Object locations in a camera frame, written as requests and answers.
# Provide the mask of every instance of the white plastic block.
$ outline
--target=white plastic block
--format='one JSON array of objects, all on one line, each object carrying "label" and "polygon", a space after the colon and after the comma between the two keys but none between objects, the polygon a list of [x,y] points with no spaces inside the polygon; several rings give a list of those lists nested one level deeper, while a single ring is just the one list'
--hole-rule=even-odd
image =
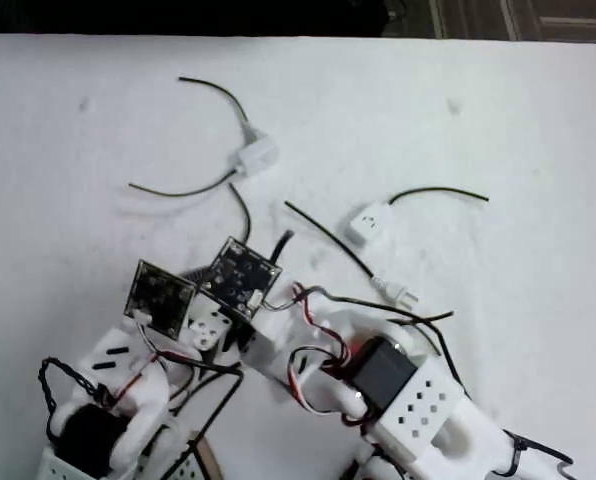
[{"label": "white plastic block", "polygon": [[371,243],[389,231],[392,219],[389,205],[372,203],[349,222],[347,237],[358,246]]},{"label": "white plastic block", "polygon": [[376,422],[372,435],[407,463],[413,462],[431,446],[463,398],[462,387],[430,357]]},{"label": "white plastic block", "polygon": [[278,145],[264,132],[252,129],[255,139],[236,153],[235,168],[250,177],[274,165],[280,158]]},{"label": "white plastic block", "polygon": [[[130,480],[134,478],[136,466],[127,468],[124,472],[112,472],[110,476],[100,480]],[[36,480],[94,480],[76,467],[69,465],[64,460],[56,457],[51,447],[45,447],[42,460],[38,468]]]},{"label": "white plastic block", "polygon": [[198,295],[189,307],[189,328],[180,332],[180,342],[201,352],[214,348],[225,337],[232,322],[222,313],[220,305],[205,295]]}]

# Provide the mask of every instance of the white wire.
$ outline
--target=white wire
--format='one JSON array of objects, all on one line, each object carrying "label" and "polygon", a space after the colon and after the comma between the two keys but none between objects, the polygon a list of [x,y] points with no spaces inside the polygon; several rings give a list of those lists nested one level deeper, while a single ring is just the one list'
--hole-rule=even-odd
[{"label": "white wire", "polygon": [[300,406],[302,408],[307,410],[309,413],[318,415],[319,417],[326,417],[327,415],[336,413],[336,412],[319,412],[318,410],[314,410],[311,407],[311,405],[309,405],[307,400],[305,399],[305,395],[302,393],[302,387],[300,386],[300,382],[298,381],[298,378],[296,377],[296,372],[294,371],[292,366],[289,367],[289,376],[291,377],[291,381],[293,381],[293,385],[296,387],[295,392],[294,392],[296,394],[296,396],[294,398],[296,398],[296,401],[300,404]]},{"label": "white wire", "polygon": [[139,324],[138,322],[136,322],[136,327],[138,327],[140,336],[142,337],[142,339],[145,342],[145,344],[147,345],[147,347],[149,347],[149,350],[151,350],[153,353],[159,353],[159,350],[156,347],[156,345],[154,345],[154,342],[149,340],[149,338],[147,337],[147,334],[145,333],[145,327],[143,325]]}]

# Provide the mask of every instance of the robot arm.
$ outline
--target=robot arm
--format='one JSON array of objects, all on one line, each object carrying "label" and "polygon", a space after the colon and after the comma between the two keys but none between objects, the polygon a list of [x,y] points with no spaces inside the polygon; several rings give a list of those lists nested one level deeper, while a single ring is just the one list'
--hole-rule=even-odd
[{"label": "robot arm", "polygon": [[[78,365],[79,374],[104,386],[114,401],[97,406],[76,387],[50,423],[58,439],[54,448],[71,442],[73,453],[98,443],[89,438],[97,430],[87,421],[76,427],[70,423],[93,404],[100,410],[96,418],[103,419],[101,432],[105,419],[123,424],[114,431],[109,450],[99,453],[104,458],[92,460],[96,471],[105,467],[100,471],[110,479],[168,478],[163,474],[176,465],[193,434],[192,425],[176,416],[180,409],[172,408],[178,393],[199,385],[199,375],[194,377],[192,370],[190,377],[189,366],[231,363],[226,356],[235,350],[250,368],[285,385],[310,413],[340,413],[346,425],[361,426],[369,454],[358,456],[357,478],[480,480],[492,471],[508,472],[510,466],[523,480],[572,478],[561,476],[531,450],[512,463],[517,447],[526,450],[526,443],[486,417],[405,328],[352,310],[316,321],[303,295],[302,318],[290,321],[284,340],[272,342],[252,319],[260,308],[279,310],[264,303],[279,273],[279,267],[234,239],[202,270],[199,284],[141,261],[125,309],[129,318]],[[101,435],[109,441],[108,430]],[[147,445],[151,453],[141,457]],[[53,471],[47,465],[62,462],[70,478],[91,478],[86,451],[82,458],[56,457],[55,452],[46,451],[54,463],[43,461],[41,469]],[[41,471],[38,479],[52,475]]]}]

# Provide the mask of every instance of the electronic component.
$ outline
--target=electronic component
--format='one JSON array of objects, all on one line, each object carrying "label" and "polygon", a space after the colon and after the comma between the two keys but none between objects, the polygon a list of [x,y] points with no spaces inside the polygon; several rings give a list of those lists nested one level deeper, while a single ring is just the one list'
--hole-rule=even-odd
[{"label": "electronic component", "polygon": [[224,314],[251,321],[282,269],[230,237],[209,267],[201,291],[224,307]]},{"label": "electronic component", "polygon": [[136,310],[148,315],[151,328],[175,340],[195,291],[188,280],[140,260],[125,315],[134,318]]},{"label": "electronic component", "polygon": [[347,382],[383,412],[416,373],[406,355],[382,337],[368,340],[347,367]]}]

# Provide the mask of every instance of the power plug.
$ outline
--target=power plug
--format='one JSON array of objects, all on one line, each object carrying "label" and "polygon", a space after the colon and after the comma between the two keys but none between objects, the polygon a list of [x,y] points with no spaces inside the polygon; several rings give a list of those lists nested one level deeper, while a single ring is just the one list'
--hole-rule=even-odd
[{"label": "power plug", "polygon": [[373,276],[371,278],[371,284],[380,292],[385,300],[395,304],[397,307],[403,307],[405,310],[412,311],[418,303],[418,297],[399,282]]},{"label": "power plug", "polygon": [[249,143],[236,153],[234,168],[245,177],[250,177],[278,162],[278,145],[265,132],[246,125]]},{"label": "power plug", "polygon": [[358,246],[364,246],[383,236],[393,221],[391,207],[386,203],[372,203],[362,210],[347,226],[347,237]]}]

